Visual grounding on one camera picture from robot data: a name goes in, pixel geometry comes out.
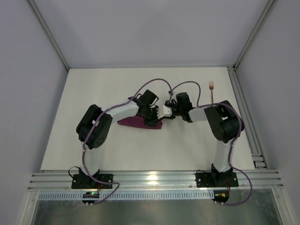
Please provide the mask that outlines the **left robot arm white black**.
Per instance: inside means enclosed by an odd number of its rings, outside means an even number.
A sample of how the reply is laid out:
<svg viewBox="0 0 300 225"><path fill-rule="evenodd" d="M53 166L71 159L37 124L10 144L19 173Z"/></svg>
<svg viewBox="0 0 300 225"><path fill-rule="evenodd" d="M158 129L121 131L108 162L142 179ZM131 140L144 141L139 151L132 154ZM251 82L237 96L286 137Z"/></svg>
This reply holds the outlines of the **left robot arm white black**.
<svg viewBox="0 0 300 225"><path fill-rule="evenodd" d="M159 107L155 105L158 100L153 92L146 90L143 94L129 97L124 103L109 108L91 105L76 128L78 138L83 143L82 172L86 175L98 173L98 148L106 141L112 124L161 129L162 119L158 117Z"/></svg>

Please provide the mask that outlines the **purple cloth napkin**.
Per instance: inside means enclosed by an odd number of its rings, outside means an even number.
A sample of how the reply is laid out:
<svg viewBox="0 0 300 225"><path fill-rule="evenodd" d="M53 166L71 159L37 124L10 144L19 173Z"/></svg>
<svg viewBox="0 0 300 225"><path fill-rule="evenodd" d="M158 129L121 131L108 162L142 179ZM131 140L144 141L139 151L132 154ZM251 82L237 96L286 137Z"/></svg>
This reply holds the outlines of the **purple cloth napkin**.
<svg viewBox="0 0 300 225"><path fill-rule="evenodd" d="M146 125L144 122L144 118L139 116L127 117L125 119L119 120L117 123L118 125L126 126L126 127L140 128L140 129L153 129L153 130L162 129L163 126L162 121L159 121L154 126Z"/></svg>

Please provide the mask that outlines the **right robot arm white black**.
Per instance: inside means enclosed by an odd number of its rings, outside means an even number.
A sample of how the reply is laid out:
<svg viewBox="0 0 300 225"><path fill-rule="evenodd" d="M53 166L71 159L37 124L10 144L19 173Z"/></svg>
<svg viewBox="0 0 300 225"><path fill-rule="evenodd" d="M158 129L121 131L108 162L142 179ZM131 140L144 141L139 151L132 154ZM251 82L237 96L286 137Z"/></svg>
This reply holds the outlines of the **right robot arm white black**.
<svg viewBox="0 0 300 225"><path fill-rule="evenodd" d="M166 101L164 118L180 116L185 122L208 122L217 140L216 154L209 172L197 170L195 181L198 188L238 187L236 173L231 163L235 142L244 130L241 117L227 101L193 107L187 93L179 93L176 99Z"/></svg>

